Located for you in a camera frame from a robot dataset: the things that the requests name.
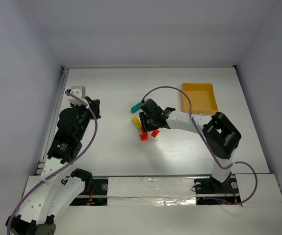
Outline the yellow arch block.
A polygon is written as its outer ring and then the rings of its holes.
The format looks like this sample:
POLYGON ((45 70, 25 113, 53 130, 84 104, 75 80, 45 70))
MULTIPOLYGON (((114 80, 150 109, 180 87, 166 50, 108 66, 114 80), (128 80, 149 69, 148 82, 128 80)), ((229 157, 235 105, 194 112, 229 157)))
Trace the yellow arch block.
POLYGON ((135 127, 137 128, 137 130, 142 129, 142 124, 136 116, 132 117, 132 121, 133 121, 135 127))

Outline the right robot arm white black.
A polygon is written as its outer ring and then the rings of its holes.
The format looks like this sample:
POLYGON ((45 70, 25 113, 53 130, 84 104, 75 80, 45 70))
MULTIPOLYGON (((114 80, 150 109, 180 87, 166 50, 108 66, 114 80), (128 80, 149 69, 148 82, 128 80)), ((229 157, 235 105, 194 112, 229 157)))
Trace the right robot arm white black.
POLYGON ((212 116, 184 113, 175 108, 162 110, 152 99, 141 105, 139 113, 143 131, 160 128, 183 130, 200 135, 214 158, 210 179, 224 186, 231 176, 232 158, 241 140, 241 134, 227 116, 216 112, 212 116))

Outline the yellow plastic tray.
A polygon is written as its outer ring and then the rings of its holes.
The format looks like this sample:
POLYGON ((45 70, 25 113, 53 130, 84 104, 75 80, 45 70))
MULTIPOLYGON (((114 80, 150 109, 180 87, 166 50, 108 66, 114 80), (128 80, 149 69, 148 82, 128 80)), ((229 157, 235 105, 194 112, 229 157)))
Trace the yellow plastic tray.
POLYGON ((183 83, 181 90, 189 97, 192 114, 214 115, 218 106, 211 83, 183 83))

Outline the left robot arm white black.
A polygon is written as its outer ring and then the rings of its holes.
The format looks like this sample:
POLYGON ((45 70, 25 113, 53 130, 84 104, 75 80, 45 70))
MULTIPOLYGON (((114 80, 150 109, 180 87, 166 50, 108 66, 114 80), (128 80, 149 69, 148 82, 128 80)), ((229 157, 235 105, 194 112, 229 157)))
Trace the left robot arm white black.
POLYGON ((56 222, 82 192, 91 192, 92 173, 71 165, 90 147, 81 140, 91 120, 100 119, 100 100, 67 92, 70 107, 59 114, 57 132, 40 181, 21 199, 6 221, 8 235, 52 235, 56 222))

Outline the teal arch block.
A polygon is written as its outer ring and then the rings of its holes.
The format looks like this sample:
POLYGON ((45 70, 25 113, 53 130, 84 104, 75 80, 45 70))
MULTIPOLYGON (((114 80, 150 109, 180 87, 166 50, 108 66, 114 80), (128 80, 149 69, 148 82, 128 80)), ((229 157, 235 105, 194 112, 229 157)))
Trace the teal arch block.
POLYGON ((130 111, 133 114, 136 113, 138 110, 140 110, 142 104, 143 104, 142 102, 139 102, 139 103, 135 104, 134 106, 131 107, 130 111))

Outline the red wedge block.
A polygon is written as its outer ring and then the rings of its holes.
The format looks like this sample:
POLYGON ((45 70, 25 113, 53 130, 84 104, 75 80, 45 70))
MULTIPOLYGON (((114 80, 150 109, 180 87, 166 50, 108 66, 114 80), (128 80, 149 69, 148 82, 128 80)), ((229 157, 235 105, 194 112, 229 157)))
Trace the red wedge block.
POLYGON ((153 130, 152 133, 151 133, 151 136, 156 138, 159 133, 160 133, 159 130, 153 130))

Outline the aluminium rail left edge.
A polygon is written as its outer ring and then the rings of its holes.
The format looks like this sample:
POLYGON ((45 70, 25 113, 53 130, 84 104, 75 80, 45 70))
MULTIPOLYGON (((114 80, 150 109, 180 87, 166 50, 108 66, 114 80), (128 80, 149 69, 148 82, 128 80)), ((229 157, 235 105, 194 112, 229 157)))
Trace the aluminium rail left edge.
POLYGON ((49 122, 49 125, 48 125, 48 129, 47 129, 47 132, 46 132, 46 136, 45 136, 45 140, 44 140, 44 144, 43 144, 43 149, 41 151, 41 155, 40 155, 40 158, 38 160, 37 168, 35 170, 34 175, 40 175, 43 167, 45 166, 45 160, 47 158, 47 152, 50 149, 50 146, 52 144, 52 141, 53 141, 53 138, 54 138, 54 135, 55 135, 55 129, 56 129, 56 124, 57 124, 57 120, 58 120, 59 110, 60 110, 60 107, 61 107, 61 103, 62 103, 62 99, 63 99, 63 95, 64 95, 66 83, 67 83, 69 70, 70 69, 67 66, 62 67, 62 75, 61 75, 61 79, 60 79, 60 83, 59 83, 59 87, 58 87, 58 92, 57 92, 55 102, 54 102, 54 106, 53 106, 53 109, 52 109, 52 114, 51 114, 50 122, 49 122))

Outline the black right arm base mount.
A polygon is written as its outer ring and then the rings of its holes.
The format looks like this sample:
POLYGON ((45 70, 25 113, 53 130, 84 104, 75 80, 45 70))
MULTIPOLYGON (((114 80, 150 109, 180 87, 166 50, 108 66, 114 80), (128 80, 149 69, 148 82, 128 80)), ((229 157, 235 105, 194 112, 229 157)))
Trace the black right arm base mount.
POLYGON ((226 182, 220 183, 210 178, 196 178, 191 190, 197 194, 238 194, 236 178, 229 178, 226 182))

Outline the red triangle block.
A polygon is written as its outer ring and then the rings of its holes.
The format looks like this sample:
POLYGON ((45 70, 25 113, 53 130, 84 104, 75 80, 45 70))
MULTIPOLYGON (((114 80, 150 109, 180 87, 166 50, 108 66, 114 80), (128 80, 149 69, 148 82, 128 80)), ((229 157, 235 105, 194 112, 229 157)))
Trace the red triangle block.
POLYGON ((147 141, 149 137, 144 137, 142 134, 140 134, 141 141, 147 141))

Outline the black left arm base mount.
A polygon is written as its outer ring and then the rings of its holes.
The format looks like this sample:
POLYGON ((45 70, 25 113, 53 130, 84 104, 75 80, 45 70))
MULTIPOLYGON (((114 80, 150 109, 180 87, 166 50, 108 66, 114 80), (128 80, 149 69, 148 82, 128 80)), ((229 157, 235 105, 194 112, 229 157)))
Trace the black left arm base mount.
POLYGON ((87 194, 93 192, 93 196, 107 196, 108 178, 93 178, 91 187, 87 194))

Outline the white foam base board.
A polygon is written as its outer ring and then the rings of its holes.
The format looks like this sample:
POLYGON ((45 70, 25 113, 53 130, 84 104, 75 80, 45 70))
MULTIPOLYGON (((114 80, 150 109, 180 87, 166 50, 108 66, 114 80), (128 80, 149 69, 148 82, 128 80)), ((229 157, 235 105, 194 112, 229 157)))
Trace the white foam base board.
POLYGON ((108 206, 70 206, 58 235, 282 235, 282 195, 273 174, 258 175, 254 196, 241 206, 168 205, 112 200, 108 206))

